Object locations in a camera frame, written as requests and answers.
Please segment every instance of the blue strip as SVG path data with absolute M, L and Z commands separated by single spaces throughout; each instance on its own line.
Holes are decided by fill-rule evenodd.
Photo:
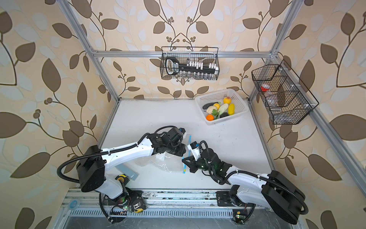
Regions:
M 192 135 L 189 136 L 188 144 L 191 144 L 191 136 Z M 186 164 L 183 163 L 183 173 L 186 173 L 186 167 L 187 167 Z

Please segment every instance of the metal bracket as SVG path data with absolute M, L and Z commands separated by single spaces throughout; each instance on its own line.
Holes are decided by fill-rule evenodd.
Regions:
M 112 82 L 109 80 L 109 77 L 107 76 L 107 73 L 104 71 L 102 64 L 99 62 L 99 60 L 96 58 L 97 56 L 94 56 L 93 53 L 95 50 L 92 48 L 91 44 L 89 43 L 88 38 L 85 36 L 85 33 L 83 29 L 81 28 L 78 20 L 76 19 L 74 13 L 72 12 L 72 9 L 70 7 L 70 4 L 67 0 L 57 0 L 57 3 L 62 11 L 62 13 L 65 15 L 66 19 L 70 23 L 72 29 L 74 30 L 76 36 L 78 37 L 81 45 L 83 46 L 85 52 L 89 56 L 90 61 L 94 65 L 94 67 L 97 69 L 103 83 L 108 88 L 109 92 L 111 93 L 111 97 L 115 100 L 119 100 L 119 96 L 113 87 Z

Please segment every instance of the white table surface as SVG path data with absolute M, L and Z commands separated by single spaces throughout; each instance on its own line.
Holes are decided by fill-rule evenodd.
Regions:
M 270 173 L 271 169 L 250 111 L 215 125 L 207 125 L 194 100 L 122 100 L 102 148 L 136 142 L 144 133 L 173 125 L 185 128 L 192 142 L 205 140 L 221 161 L 254 173 Z M 227 189 L 218 185 L 201 170 L 190 173 L 169 173 L 154 165 L 139 166 L 134 160 L 124 165 L 139 174 L 129 188 L 151 189 Z M 118 174 L 116 169 L 108 173 Z

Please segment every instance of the white plastic basket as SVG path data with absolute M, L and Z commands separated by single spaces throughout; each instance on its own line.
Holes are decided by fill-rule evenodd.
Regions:
M 235 113 L 233 115 L 229 115 L 223 118 L 218 118 L 213 121 L 208 121 L 206 116 L 208 115 L 206 111 L 202 109 L 202 106 L 207 103 L 213 103 L 217 101 L 222 101 L 225 97 L 229 96 L 231 98 L 231 103 L 235 105 Z M 245 112 L 249 111 L 249 107 L 246 102 L 238 95 L 236 91 L 233 89 L 225 89 L 221 91 L 212 92 L 209 94 L 204 94 L 201 96 L 197 96 L 195 99 L 197 108 L 201 111 L 202 118 L 206 121 L 207 125 L 216 124 L 219 122 L 223 122 L 225 120 L 229 120 L 232 118 L 236 118 L 242 115 Z

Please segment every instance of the orange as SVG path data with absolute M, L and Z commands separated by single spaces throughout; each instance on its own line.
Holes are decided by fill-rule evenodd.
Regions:
M 207 119 L 208 121 L 212 121 L 212 120 L 214 119 L 214 117 L 213 117 L 213 115 L 207 115 L 207 116 L 206 116 L 206 119 Z

